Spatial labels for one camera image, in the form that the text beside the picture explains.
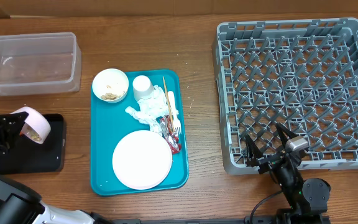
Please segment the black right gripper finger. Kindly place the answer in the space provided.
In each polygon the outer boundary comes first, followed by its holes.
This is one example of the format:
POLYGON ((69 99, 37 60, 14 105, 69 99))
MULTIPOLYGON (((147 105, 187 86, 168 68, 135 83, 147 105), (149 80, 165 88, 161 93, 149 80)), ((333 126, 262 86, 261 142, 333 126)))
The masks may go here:
POLYGON ((275 124, 278 136, 282 142, 282 146, 285 146, 289 139, 293 139, 297 137, 298 135, 291 132, 289 129, 287 129, 283 124, 276 123, 275 124))
POLYGON ((256 143, 247 134, 246 135, 246 148, 247 148, 247 165, 258 165, 259 159, 263 158, 263 153, 257 147, 256 143))

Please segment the pink bowl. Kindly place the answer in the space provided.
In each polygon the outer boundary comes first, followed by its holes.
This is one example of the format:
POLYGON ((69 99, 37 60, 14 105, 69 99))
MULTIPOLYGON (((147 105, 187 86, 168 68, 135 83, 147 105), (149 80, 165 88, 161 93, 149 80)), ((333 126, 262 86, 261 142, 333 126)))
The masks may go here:
POLYGON ((22 107, 12 113, 16 114, 21 112, 28 114, 21 129, 21 134, 37 144, 43 144, 51 131, 49 122, 42 114, 28 106, 22 107))

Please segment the white bowl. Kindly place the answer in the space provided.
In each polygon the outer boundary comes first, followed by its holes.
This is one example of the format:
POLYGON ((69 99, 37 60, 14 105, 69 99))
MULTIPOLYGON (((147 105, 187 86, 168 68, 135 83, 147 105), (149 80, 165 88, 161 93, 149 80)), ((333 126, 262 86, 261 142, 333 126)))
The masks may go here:
POLYGON ((107 68, 99 72, 93 79, 92 91, 94 95, 107 103, 122 101, 129 89, 127 75, 116 68, 107 68))

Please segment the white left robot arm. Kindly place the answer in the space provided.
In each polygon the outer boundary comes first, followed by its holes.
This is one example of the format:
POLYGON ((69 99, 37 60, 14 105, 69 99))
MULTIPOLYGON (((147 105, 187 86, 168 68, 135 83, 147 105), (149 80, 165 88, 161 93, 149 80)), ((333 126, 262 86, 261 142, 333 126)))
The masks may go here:
MULTIPOLYGON (((0 115, 0 151, 15 144, 29 117, 28 112, 0 115)), ((26 185, 0 175, 0 224, 95 224, 111 223, 97 213, 64 210, 43 203, 42 196, 26 185)))

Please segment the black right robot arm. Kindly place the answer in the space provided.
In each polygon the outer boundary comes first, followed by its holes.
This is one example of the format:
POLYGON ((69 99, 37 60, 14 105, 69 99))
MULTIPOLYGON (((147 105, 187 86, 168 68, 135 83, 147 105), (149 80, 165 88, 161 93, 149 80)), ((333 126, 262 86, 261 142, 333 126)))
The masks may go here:
POLYGON ((284 125, 275 125, 282 146, 275 154, 264 156, 249 135, 245 136, 247 162, 257 167, 260 174, 268 173, 280 190, 261 200, 244 218, 245 223, 329 223, 323 214, 328 210, 331 186, 323 179, 303 179, 298 166, 309 150, 309 142, 291 132, 284 125), (256 216, 256 210, 266 201, 284 194, 289 208, 278 209, 272 216, 256 216))

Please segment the black food waste tray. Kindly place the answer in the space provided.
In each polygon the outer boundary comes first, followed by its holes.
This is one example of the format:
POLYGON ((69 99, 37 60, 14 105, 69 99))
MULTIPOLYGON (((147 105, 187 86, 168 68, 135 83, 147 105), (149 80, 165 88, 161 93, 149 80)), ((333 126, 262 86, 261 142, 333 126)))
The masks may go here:
POLYGON ((0 174, 58 172, 63 169, 66 122, 60 114, 44 114, 51 131, 43 144, 18 137, 7 153, 0 151, 0 174))

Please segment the grey plastic dishwasher rack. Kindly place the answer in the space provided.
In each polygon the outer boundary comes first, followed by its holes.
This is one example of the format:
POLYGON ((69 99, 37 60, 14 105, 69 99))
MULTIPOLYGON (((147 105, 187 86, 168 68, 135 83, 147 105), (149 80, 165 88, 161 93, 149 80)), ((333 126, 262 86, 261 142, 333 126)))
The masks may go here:
POLYGON ((245 138, 264 156, 276 124, 302 135, 302 169, 358 169, 358 19, 223 22, 212 45, 224 170, 256 174, 245 138))

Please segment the clear plastic bin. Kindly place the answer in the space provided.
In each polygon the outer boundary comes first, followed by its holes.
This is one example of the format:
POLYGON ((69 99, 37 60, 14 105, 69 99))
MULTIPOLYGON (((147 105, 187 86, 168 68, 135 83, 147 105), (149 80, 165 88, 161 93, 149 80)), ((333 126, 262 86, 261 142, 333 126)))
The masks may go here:
POLYGON ((0 35, 0 96, 75 92, 80 82, 74 33, 0 35))

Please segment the white plastic fork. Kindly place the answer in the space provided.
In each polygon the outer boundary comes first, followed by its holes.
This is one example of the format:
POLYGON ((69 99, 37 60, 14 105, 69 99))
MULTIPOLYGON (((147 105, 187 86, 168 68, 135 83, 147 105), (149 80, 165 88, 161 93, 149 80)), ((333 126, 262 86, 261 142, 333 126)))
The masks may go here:
POLYGON ((181 134, 181 122, 177 117, 177 108, 175 103, 175 95, 172 91, 168 92, 168 99, 170 101, 170 107, 172 110, 172 116, 173 116, 173 127, 175 128, 175 131, 178 134, 181 134))

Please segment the red snack wrapper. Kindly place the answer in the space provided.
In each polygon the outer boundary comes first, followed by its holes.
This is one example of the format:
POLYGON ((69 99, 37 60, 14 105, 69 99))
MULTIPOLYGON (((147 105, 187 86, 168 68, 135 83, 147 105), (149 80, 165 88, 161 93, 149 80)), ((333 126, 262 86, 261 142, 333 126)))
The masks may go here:
POLYGON ((162 129, 162 135, 170 146, 172 154, 180 153, 181 144, 179 143, 178 133, 173 130, 169 115, 160 118, 160 127, 162 129))

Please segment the teal plastic serving tray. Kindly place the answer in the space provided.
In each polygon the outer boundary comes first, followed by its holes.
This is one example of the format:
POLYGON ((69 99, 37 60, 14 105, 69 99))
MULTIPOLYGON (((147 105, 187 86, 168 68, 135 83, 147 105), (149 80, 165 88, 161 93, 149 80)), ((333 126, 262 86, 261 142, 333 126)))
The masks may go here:
MULTIPOLYGON (((188 150, 186 145, 185 120, 181 89, 178 75, 169 69, 144 70, 126 73, 129 83, 139 75, 147 76, 153 85, 166 86, 168 91, 175 95, 175 104, 178 110, 178 119, 181 122, 179 143, 181 151, 173 155, 172 168, 167 177, 159 185, 149 189, 158 190, 177 189, 182 187, 189 177, 188 150)), ((91 93, 90 104, 90 185, 93 191, 100 196, 114 196, 142 193, 126 187, 116 177, 113 166, 113 152, 118 142, 127 134, 141 129, 148 130, 149 126, 141 124, 124 110, 131 106, 139 109, 129 87, 126 97, 118 103, 107 103, 91 93)))

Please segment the crumpled white tissue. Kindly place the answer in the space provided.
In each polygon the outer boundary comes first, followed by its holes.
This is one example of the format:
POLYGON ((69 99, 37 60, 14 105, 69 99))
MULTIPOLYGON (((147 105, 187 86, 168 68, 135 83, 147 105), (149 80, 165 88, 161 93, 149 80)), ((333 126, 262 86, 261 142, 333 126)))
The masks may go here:
POLYGON ((148 124, 150 131, 163 135, 161 125, 157 118, 169 115, 165 92, 158 85, 154 85, 154 90, 147 98, 141 98, 138 102, 140 110, 128 106, 125 112, 138 120, 141 124, 148 124))

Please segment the large white plate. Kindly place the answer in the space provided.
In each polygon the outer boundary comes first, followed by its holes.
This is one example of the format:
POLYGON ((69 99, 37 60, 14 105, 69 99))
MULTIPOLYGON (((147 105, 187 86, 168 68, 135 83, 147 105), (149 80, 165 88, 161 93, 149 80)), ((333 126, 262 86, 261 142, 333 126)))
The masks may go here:
POLYGON ((112 168, 126 187, 147 190, 160 184, 169 174, 173 155, 166 140, 148 130, 124 136, 112 155, 112 168))

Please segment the wooden chopstick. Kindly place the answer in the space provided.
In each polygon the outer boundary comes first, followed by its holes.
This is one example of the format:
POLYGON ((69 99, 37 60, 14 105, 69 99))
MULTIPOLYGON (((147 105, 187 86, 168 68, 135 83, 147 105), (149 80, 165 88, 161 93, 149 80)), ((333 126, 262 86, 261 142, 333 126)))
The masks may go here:
POLYGON ((167 91, 167 86, 166 86, 166 82, 165 82, 165 77, 163 76, 162 79, 163 79, 163 87, 164 87, 164 90, 165 90, 165 96, 166 96, 166 99, 167 99, 168 111, 169 111, 169 115, 170 115, 171 130, 172 130, 172 132, 175 132, 175 127, 174 127, 174 124, 173 124, 172 109, 171 109, 170 101, 169 101, 169 97, 168 97, 168 91, 167 91))

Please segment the white paper cup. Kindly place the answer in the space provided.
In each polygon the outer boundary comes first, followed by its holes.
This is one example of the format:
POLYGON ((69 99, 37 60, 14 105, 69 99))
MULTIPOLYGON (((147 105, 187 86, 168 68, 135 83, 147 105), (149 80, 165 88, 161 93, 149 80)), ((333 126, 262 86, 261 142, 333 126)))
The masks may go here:
POLYGON ((136 101, 150 98, 154 91, 153 84, 145 75, 139 75, 135 77, 132 82, 132 87, 136 101))

